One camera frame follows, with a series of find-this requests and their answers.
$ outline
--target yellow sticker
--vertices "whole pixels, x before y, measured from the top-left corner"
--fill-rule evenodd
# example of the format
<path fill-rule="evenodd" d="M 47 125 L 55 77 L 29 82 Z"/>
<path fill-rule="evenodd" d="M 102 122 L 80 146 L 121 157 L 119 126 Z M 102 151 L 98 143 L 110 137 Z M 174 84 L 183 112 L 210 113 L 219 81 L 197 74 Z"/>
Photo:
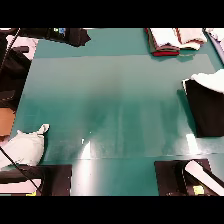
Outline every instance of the yellow sticker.
<path fill-rule="evenodd" d="M 201 185 L 193 186 L 193 189 L 194 189 L 195 195 L 199 195 L 199 194 L 204 194 L 205 193 L 204 188 Z"/>
<path fill-rule="evenodd" d="M 32 194 L 26 194 L 26 196 L 37 196 L 37 193 L 34 191 Z"/>

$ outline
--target fabric stack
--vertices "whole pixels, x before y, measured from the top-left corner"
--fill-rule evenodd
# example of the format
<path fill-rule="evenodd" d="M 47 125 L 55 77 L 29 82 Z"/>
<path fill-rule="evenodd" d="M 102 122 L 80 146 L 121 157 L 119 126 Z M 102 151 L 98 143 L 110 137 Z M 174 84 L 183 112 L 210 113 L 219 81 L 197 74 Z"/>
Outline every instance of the fabric stack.
<path fill-rule="evenodd" d="M 176 56 L 180 44 L 172 28 L 145 28 L 148 34 L 150 52 L 154 56 Z"/>
<path fill-rule="evenodd" d="M 154 56 L 175 56 L 180 49 L 199 50 L 207 42 L 202 28 L 144 28 Z"/>
<path fill-rule="evenodd" d="M 224 69 L 214 74 L 194 74 L 182 82 L 197 137 L 224 136 Z"/>
<path fill-rule="evenodd" d="M 224 64 L 224 28 L 206 28 L 205 30 Z"/>

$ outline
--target black cable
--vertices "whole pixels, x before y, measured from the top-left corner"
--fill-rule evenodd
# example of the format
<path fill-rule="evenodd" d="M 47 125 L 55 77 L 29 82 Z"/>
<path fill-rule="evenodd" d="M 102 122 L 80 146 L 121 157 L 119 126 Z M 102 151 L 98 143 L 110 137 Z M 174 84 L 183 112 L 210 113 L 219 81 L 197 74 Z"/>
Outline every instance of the black cable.
<path fill-rule="evenodd" d="M 40 192 L 40 194 L 42 195 L 42 192 L 40 191 L 40 189 L 37 187 L 37 185 L 15 164 L 15 162 L 9 157 L 9 155 L 3 150 L 3 148 L 0 146 L 0 150 L 2 151 L 2 153 L 4 154 L 5 157 L 7 157 L 7 159 L 10 160 L 10 162 L 16 167 L 17 170 L 19 170 L 19 172 L 25 176 L 29 181 L 31 181 L 31 183 L 35 186 L 35 188 Z"/>
<path fill-rule="evenodd" d="M 5 55 L 4 55 L 4 58 L 2 60 L 2 63 L 1 63 L 1 67 L 0 67 L 0 74 L 2 72 L 2 69 L 4 67 L 4 63 L 5 63 L 5 60 L 12 48 L 12 45 L 14 44 L 14 42 L 16 41 L 16 38 L 19 36 L 19 32 L 20 32 L 21 28 L 18 29 L 18 31 L 16 32 L 16 35 L 14 36 L 14 38 L 12 39 L 11 43 L 9 44 L 8 48 L 6 49 L 6 52 L 5 52 Z"/>

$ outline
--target green tabletop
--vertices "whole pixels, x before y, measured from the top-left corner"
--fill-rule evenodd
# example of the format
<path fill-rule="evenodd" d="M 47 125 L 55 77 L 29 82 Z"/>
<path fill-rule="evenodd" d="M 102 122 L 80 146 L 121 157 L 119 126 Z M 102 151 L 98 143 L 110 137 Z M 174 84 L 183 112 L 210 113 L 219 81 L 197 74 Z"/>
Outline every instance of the green tabletop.
<path fill-rule="evenodd" d="M 154 161 L 208 158 L 224 138 L 195 139 L 181 80 L 222 63 L 210 42 L 149 54 L 143 29 L 89 30 L 85 47 L 40 40 L 11 137 L 49 123 L 41 164 L 73 164 L 71 195 L 158 195 Z"/>

